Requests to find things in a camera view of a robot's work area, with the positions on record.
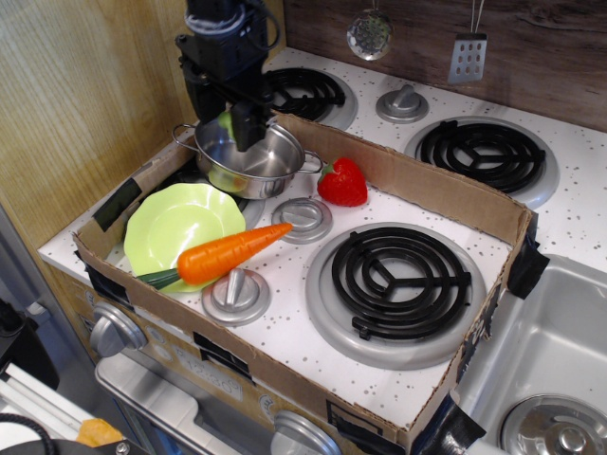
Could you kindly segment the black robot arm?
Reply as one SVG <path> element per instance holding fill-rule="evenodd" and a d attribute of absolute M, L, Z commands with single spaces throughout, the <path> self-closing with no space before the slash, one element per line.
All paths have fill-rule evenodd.
<path fill-rule="evenodd" d="M 175 45 L 196 116 L 205 125 L 228 112 L 244 152 L 266 134 L 273 94 L 263 67 L 280 22 L 263 1 L 189 1 L 184 20 L 191 33 Z"/>

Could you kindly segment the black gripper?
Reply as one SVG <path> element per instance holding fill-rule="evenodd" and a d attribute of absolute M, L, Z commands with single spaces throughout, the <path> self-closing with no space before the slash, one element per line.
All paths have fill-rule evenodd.
<path fill-rule="evenodd" d="M 216 119 L 229 103 L 239 152 L 266 136 L 270 93 L 262 69 L 270 49 L 267 38 L 264 27 L 175 38 L 187 92 L 199 122 L 207 124 Z"/>

